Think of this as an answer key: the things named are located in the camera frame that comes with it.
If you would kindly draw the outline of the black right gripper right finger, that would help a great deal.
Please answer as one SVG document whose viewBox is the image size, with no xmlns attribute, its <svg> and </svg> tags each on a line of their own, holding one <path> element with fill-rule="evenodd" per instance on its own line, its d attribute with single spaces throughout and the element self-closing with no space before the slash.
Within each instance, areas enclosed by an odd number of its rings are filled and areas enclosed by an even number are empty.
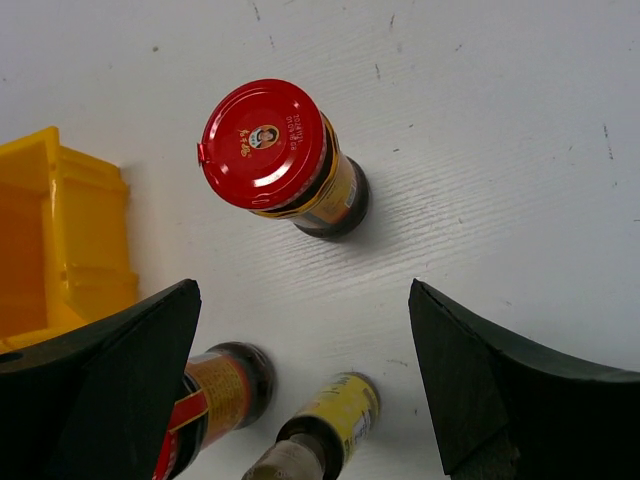
<svg viewBox="0 0 640 480">
<path fill-rule="evenodd" d="M 637 372 L 543 346 L 422 281 L 409 312 L 447 476 L 638 477 Z"/>
</svg>

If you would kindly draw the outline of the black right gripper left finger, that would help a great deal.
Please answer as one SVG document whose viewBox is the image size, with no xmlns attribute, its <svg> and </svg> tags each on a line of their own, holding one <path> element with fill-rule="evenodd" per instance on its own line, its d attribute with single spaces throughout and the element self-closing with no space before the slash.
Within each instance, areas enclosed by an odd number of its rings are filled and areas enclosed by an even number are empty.
<svg viewBox="0 0 640 480">
<path fill-rule="evenodd" d="M 2 478 L 151 478 L 200 308 L 197 282 L 185 279 L 2 354 Z"/>
</svg>

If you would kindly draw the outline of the yellow-label small condiment bottle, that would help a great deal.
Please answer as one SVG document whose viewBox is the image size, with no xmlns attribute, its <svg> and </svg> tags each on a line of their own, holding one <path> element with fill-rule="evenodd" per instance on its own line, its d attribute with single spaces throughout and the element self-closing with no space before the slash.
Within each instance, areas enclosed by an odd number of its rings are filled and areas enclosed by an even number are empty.
<svg viewBox="0 0 640 480">
<path fill-rule="evenodd" d="M 364 374 L 341 372 L 279 430 L 246 479 L 332 480 L 339 477 L 379 420 L 381 402 Z"/>
</svg>

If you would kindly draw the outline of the red-lid chili sauce jar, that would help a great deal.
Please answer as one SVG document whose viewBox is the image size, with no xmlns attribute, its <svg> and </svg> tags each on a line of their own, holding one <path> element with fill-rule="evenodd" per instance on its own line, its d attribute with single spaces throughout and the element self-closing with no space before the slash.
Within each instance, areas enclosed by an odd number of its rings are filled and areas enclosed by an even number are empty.
<svg viewBox="0 0 640 480">
<path fill-rule="evenodd" d="M 369 209 L 364 171 L 311 97 L 288 81 L 255 80 L 228 94 L 206 123 L 197 157 L 222 200 L 312 237 L 347 235 Z"/>
</svg>

